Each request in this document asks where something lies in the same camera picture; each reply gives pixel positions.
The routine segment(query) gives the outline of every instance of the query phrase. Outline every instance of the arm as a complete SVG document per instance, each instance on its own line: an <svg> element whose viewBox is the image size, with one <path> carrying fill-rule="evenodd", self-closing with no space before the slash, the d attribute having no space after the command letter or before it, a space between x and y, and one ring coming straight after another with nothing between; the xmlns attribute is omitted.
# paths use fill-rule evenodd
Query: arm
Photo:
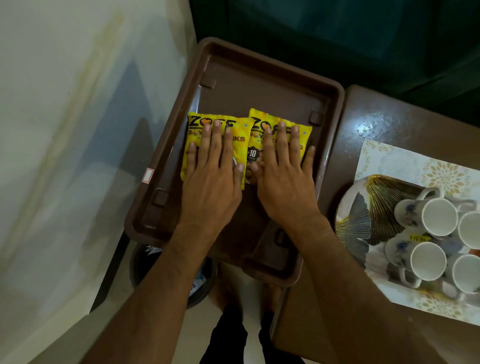
<svg viewBox="0 0 480 364"><path fill-rule="evenodd" d="M264 163L253 163L258 197L287 232L310 272L330 341L341 363L445 363L425 338L397 312L332 231L318 210L311 147L300 166L298 128L290 146L278 129L278 162L271 131L264 137Z"/></svg>
<svg viewBox="0 0 480 364"><path fill-rule="evenodd" d="M188 150L180 222L157 262L82 364L170 363L195 275L241 201L243 165L232 170L232 134L205 126L196 163Z"/></svg>

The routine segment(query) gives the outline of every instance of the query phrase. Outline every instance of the forearm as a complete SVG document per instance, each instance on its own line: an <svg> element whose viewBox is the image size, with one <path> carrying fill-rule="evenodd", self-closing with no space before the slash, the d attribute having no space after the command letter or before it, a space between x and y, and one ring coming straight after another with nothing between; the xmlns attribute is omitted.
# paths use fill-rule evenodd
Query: forearm
<svg viewBox="0 0 480 364"><path fill-rule="evenodd" d="M83 364L170 363L193 279L212 238L179 225L155 265Z"/></svg>
<svg viewBox="0 0 480 364"><path fill-rule="evenodd" d="M444 363L319 217L291 233L341 363Z"/></svg>

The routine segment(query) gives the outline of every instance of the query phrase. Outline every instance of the foot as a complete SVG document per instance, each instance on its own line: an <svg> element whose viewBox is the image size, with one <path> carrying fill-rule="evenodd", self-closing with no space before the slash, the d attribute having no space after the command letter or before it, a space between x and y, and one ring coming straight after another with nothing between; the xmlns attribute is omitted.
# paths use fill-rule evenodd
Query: foot
<svg viewBox="0 0 480 364"><path fill-rule="evenodd" d="M271 311L275 313L280 303L282 289L274 284L264 283L262 286L262 306L260 309L260 318L265 312Z"/></svg>
<svg viewBox="0 0 480 364"><path fill-rule="evenodd" d="M222 312L228 305L233 305L242 310L240 298L233 284L232 273L223 264L218 264L218 270L213 287L208 294L213 304Z"/></svg>

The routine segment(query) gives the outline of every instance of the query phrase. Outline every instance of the black pants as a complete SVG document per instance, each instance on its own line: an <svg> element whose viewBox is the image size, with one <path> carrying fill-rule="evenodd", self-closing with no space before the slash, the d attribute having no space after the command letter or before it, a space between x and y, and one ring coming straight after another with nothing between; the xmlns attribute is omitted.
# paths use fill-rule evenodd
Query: black pants
<svg viewBox="0 0 480 364"><path fill-rule="evenodd" d="M280 351L273 347L270 340L270 325L273 320L273 312L266 312L262 317L261 330L258 339L262 345L265 364L300 364L303 360L295 355ZM210 344L200 364L212 363L243 363L243 349L247 343L247 330L242 324L240 309L228 306L223 311L218 324L212 331Z"/></svg>

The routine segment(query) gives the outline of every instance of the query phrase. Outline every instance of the brown plastic tray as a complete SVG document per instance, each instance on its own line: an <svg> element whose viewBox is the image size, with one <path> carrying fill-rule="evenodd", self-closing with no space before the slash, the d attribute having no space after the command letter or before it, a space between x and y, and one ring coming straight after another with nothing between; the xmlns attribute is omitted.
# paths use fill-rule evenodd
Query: brown plastic tray
<svg viewBox="0 0 480 364"><path fill-rule="evenodd" d="M164 247L178 223L189 111L246 117L250 108L256 108L312 125L308 145L317 148L318 197L343 99L344 89L336 81L216 38L202 40L149 164L153 176L148 184L140 184L125 219L128 236ZM268 218L256 186L248 184L240 207L208 255L283 287L297 281L303 263L288 236Z"/></svg>

